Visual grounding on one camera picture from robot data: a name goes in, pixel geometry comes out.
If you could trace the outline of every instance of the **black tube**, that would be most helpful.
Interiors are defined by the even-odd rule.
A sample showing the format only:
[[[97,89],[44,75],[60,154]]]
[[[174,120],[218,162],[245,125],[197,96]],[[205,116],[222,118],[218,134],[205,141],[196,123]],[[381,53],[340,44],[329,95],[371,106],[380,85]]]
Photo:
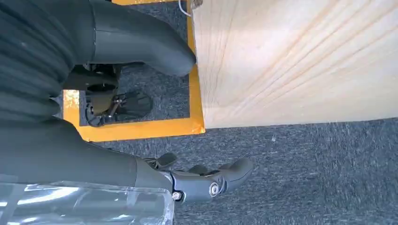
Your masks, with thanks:
[[[104,0],[35,0],[64,25],[78,64],[141,61],[167,75],[187,75],[196,58],[167,23]]]

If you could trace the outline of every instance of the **metal screw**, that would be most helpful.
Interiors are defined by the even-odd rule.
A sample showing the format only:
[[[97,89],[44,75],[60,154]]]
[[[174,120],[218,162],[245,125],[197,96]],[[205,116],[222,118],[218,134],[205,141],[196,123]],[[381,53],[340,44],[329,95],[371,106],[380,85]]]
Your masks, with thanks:
[[[217,183],[212,183],[211,185],[210,185],[210,189],[209,189],[209,193],[210,193],[210,196],[211,197],[216,197],[217,195],[218,195],[218,192],[219,192],[219,187],[218,187],[218,184]]]
[[[174,201],[179,201],[183,198],[183,194],[181,192],[173,192],[172,194]]]

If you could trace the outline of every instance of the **wooden board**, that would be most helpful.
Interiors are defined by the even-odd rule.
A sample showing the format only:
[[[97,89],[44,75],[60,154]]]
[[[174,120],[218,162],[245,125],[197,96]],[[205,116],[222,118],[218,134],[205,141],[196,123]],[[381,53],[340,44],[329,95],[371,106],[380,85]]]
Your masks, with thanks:
[[[197,0],[207,128],[398,116],[398,0]]]

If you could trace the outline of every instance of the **transparent plastic cover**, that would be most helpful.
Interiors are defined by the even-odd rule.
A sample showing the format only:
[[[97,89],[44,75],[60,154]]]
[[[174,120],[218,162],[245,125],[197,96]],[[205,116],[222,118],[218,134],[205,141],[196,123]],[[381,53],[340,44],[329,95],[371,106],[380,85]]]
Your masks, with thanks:
[[[0,224],[172,225],[169,191],[77,182],[0,182]]]

